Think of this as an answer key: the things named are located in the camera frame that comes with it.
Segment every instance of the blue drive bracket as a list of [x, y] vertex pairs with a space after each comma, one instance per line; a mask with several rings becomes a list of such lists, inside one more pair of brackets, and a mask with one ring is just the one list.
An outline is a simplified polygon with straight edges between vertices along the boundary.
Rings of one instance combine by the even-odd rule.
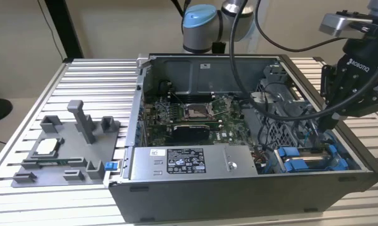
[[348, 167], [347, 162], [345, 162], [345, 160], [340, 157], [335, 146], [333, 146], [333, 145], [329, 145], [329, 146], [328, 146], [328, 149], [329, 149], [329, 152], [330, 152], [332, 157], [337, 158], [339, 161], [337, 161], [336, 166], [333, 166], [333, 167], [329, 166], [329, 167], [326, 167], [326, 169], [328, 169], [328, 170], [333, 170], [333, 171], [347, 170], [347, 167]]
[[277, 153], [280, 157], [298, 157], [298, 150], [296, 147], [280, 147], [277, 149]]
[[289, 160], [284, 164], [286, 172], [293, 173], [301, 170], [308, 170], [308, 166], [302, 159]]

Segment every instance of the screw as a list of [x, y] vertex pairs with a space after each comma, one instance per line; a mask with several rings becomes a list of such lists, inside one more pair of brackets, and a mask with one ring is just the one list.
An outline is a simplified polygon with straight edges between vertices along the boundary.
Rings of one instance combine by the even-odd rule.
[[368, 27], [361, 27], [363, 32], [368, 32], [368, 30], [369, 30]]

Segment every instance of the motherboard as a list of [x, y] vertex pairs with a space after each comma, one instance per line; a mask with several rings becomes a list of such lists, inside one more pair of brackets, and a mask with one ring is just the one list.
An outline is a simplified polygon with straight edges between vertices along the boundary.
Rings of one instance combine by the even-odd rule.
[[145, 104], [148, 146], [256, 145], [233, 95], [186, 96], [169, 93]]

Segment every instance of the robotic arm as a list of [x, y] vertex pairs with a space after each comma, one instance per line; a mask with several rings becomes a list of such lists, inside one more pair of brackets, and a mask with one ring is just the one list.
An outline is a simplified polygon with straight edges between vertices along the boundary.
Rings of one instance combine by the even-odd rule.
[[[343, 47], [344, 56], [336, 65], [321, 68], [320, 95], [325, 107], [344, 100], [378, 70], [378, 0], [371, 0], [368, 15], [345, 10], [325, 14], [320, 31], [339, 38], [348, 38]], [[347, 116], [360, 117], [378, 111], [378, 80], [357, 101], [340, 111], [318, 118], [318, 130], [332, 129]]]
[[[186, 53], [206, 53], [212, 43], [229, 41], [232, 23], [241, 0], [225, 0], [220, 10], [213, 5], [193, 5], [186, 8], [182, 20], [182, 48]], [[234, 41], [240, 41], [253, 29], [253, 6], [246, 5], [240, 13]]]

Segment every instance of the floor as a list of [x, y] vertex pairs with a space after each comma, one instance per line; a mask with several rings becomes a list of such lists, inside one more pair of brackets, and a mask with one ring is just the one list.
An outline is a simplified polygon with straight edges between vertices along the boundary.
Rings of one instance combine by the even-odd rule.
[[0, 141], [6, 142], [17, 129], [26, 113], [29, 112], [35, 98], [14, 98], [9, 99], [13, 105], [10, 114], [0, 120]]

